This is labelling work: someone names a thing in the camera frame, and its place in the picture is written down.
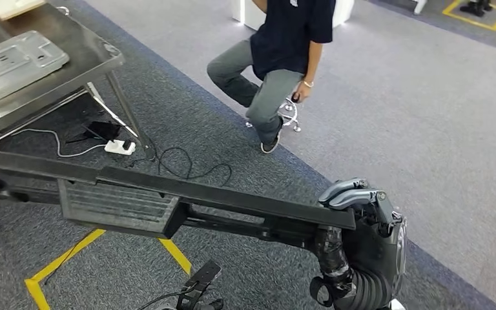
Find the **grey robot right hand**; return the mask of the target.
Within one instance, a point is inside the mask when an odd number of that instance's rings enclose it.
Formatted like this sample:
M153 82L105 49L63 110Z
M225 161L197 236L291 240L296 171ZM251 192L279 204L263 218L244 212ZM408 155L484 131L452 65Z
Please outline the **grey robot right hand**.
M406 272L406 219L385 191L367 180L336 181L319 197L321 206L351 214L354 228L317 231L313 252L322 277L311 293L325 287L334 302L380 308L398 295Z

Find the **person's hand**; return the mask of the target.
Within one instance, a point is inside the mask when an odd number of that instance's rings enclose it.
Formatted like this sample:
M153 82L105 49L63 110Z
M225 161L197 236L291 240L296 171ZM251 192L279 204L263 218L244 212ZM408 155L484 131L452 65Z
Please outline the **person's hand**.
M299 83L297 89L292 95L292 101L301 103L311 94L311 87L308 87L303 81Z

